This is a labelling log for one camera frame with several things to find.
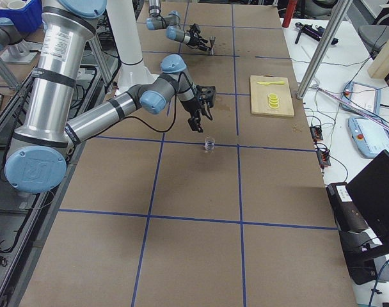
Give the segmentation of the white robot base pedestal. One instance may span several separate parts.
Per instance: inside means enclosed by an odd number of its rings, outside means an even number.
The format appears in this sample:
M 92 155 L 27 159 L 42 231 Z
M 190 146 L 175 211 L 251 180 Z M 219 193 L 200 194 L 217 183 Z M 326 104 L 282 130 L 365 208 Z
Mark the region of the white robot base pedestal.
M 157 78 L 145 66 L 131 0 L 109 0 L 106 7 L 121 61 L 119 95 L 136 84 L 151 84 Z

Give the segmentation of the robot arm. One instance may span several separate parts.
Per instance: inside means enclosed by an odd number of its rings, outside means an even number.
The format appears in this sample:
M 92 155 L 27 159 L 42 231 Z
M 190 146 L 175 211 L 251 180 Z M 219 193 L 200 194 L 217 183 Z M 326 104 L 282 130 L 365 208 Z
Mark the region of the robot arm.
M 208 44 L 208 40 L 201 36 L 200 26 L 196 23 L 190 25 L 189 29 L 184 31 L 181 28 L 181 17 L 178 11 L 172 10 L 167 16 L 161 15 L 161 2 L 148 2 L 149 18 L 146 19 L 146 26 L 149 30 L 166 30 L 166 37 L 178 43 L 187 45 L 192 49 L 198 49 L 204 52 L 210 52 L 213 44 Z
M 89 45 L 104 81 L 109 71 L 97 36 L 98 20 L 107 14 L 120 64 L 119 90 L 114 98 L 69 118 L 72 95 L 84 47 Z M 145 109 L 160 113 L 173 99 L 189 113 L 188 124 L 201 132 L 201 118 L 210 116 L 216 89 L 197 85 L 177 54 L 165 57 L 161 73 L 151 74 L 143 61 L 131 1 L 44 1 L 44 43 L 25 122 L 15 129 L 4 174 L 10 185 L 25 193 L 46 192 L 63 180 L 66 153 L 118 122 Z

